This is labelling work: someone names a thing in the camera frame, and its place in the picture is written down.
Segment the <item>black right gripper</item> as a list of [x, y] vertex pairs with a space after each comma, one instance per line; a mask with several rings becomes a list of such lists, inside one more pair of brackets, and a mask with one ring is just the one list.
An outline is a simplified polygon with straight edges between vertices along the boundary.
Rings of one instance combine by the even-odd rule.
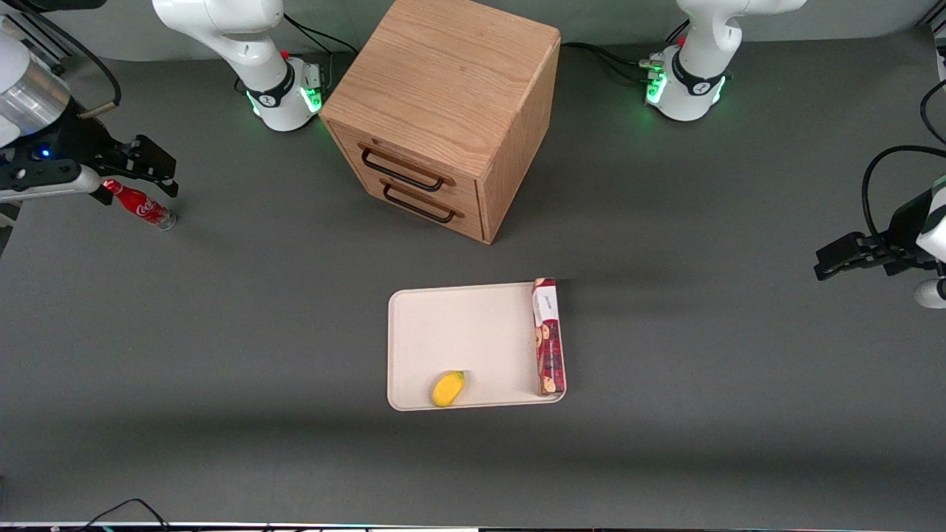
[[2, 186], [66, 185], [80, 177], [81, 166], [104, 177], [123, 176], [145, 180], [165, 195], [176, 198], [177, 161], [145, 135], [132, 141], [132, 167], [128, 145], [116, 141], [95, 118], [80, 119], [65, 112], [43, 130], [14, 140], [10, 159], [2, 158]]

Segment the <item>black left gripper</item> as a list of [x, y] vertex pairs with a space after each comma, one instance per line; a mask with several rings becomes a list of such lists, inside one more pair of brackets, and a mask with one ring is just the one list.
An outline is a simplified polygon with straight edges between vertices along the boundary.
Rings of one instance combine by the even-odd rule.
[[819, 282], [852, 270], [866, 270], [884, 266], [888, 277], [906, 270], [935, 270], [942, 272], [942, 263], [926, 252], [916, 239], [925, 226], [933, 199], [932, 189], [916, 196], [896, 209], [888, 229], [879, 235], [882, 244], [861, 232], [846, 233], [815, 253], [815, 276]]

